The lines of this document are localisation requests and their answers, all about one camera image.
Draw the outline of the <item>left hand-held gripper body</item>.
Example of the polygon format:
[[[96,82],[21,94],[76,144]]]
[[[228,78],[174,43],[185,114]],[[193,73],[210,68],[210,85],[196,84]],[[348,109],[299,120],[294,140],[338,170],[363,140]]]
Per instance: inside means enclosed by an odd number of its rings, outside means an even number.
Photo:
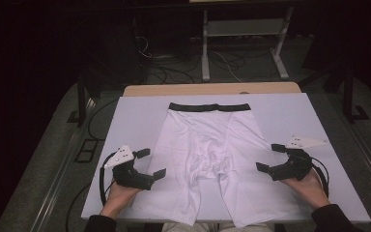
[[[142,174],[134,168],[136,157],[129,145],[123,145],[110,154],[103,167],[111,168],[117,185],[127,188],[150,190],[155,182],[153,175]]]

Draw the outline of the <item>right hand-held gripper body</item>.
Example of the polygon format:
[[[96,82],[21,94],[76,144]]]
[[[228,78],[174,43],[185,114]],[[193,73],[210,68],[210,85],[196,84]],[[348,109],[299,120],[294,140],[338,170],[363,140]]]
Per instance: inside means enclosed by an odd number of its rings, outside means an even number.
[[[328,169],[317,159],[312,158],[304,151],[321,145],[327,145],[325,140],[293,135],[286,144],[288,160],[277,166],[270,167],[268,174],[274,181],[296,178],[302,180],[314,168],[323,181],[329,181]]]

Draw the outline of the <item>white shorts with black waistband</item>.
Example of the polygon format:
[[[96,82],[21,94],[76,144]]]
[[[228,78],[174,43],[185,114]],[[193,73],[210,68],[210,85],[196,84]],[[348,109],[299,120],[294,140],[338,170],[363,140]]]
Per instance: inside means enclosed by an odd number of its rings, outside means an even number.
[[[296,212],[291,193],[259,172],[258,162],[275,159],[247,103],[171,103],[149,165],[151,171],[164,168],[166,176],[138,194],[132,208],[192,225],[200,210],[200,182],[214,179],[238,227]]]

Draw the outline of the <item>person's left hand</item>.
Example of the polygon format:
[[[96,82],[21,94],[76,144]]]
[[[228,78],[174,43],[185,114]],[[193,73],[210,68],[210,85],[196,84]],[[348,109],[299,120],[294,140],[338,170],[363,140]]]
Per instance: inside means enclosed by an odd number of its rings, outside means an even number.
[[[139,188],[122,187],[113,182],[100,215],[115,219],[138,192]]]

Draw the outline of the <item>person's right hand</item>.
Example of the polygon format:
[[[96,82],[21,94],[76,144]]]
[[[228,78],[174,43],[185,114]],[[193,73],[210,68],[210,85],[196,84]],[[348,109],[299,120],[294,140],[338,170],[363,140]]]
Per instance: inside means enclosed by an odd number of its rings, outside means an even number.
[[[282,180],[282,183],[293,189],[313,210],[330,204],[320,182],[320,178],[314,169],[311,169],[300,181],[292,178]]]

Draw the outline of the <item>white board table cover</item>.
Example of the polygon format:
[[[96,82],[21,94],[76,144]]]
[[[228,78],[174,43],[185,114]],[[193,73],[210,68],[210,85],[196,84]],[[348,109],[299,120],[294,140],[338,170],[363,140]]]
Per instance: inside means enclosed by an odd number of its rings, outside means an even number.
[[[328,169],[330,181],[329,198],[339,204],[342,211],[352,222],[367,222],[368,216],[348,175],[346,174],[335,151],[328,142],[328,137],[317,117],[309,98],[304,93],[296,94],[243,94],[243,95],[200,95],[200,96],[157,96],[157,97],[122,97],[118,100],[111,125],[100,155],[98,169],[89,190],[82,215],[88,218],[98,213],[102,207],[100,189],[106,188],[113,181],[111,168],[103,167],[105,159],[123,145],[129,145],[132,151],[145,148],[151,154],[134,163],[135,169],[147,175],[157,170],[149,169],[152,153],[165,121],[171,103],[181,105],[240,105],[248,104],[264,139],[272,145],[286,144],[293,135],[325,140],[328,144],[304,151],[311,157],[321,161]],[[271,149],[275,166],[286,162],[287,156]],[[265,222],[297,222],[310,218],[310,208],[286,185],[295,199],[298,210],[287,217],[280,217]],[[220,185],[214,180],[202,180],[201,204],[196,222],[233,222],[225,203],[222,200]],[[168,221],[177,222],[164,217],[157,217],[132,208],[132,204],[123,210],[119,219],[124,221]]]

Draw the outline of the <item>person's legs in beige trousers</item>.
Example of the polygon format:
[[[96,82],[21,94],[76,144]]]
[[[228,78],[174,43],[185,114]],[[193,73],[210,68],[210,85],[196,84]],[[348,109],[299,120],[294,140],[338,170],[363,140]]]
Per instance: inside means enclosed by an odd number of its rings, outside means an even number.
[[[161,232],[273,232],[273,226],[266,223],[238,228],[230,223],[164,223]]]

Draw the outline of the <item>black metal stand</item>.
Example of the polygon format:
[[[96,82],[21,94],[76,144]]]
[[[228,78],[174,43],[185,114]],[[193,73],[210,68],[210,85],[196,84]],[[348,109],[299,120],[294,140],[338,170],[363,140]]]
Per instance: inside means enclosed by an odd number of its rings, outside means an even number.
[[[347,65],[343,86],[343,113],[346,119],[353,124],[358,120],[368,120],[369,116],[360,105],[353,105],[354,75],[352,68]]]
[[[89,105],[91,103],[90,92],[87,89],[86,77],[80,75],[76,81],[77,109],[70,113],[68,123],[76,123],[79,128],[88,118]]]

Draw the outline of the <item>wooden table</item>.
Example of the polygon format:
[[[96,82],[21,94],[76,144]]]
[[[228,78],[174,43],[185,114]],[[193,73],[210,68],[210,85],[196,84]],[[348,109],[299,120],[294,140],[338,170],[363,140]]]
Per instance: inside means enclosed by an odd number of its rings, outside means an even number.
[[[124,97],[149,96],[194,96],[246,94],[290,94],[300,93],[295,82],[248,82],[248,83],[198,83],[167,85],[130,85]]]

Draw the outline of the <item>black floor outlet frame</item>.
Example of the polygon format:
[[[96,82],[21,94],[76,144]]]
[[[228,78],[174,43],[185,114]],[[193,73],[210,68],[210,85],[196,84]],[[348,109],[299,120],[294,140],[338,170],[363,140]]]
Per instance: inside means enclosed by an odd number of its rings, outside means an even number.
[[[90,163],[95,155],[99,142],[96,139],[85,139],[74,158],[77,163]]]

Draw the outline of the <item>white metal desk frame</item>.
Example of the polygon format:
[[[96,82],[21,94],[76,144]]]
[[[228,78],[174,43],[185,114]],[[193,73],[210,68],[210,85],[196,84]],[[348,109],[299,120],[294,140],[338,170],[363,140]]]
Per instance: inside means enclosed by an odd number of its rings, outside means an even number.
[[[289,7],[286,10],[286,14],[281,18],[209,21],[208,12],[204,11],[201,55],[202,80],[204,82],[210,81],[208,38],[270,35],[278,38],[277,44],[271,49],[271,58],[280,78],[287,80],[289,75],[280,57],[280,52],[289,29],[293,12],[294,7]]]

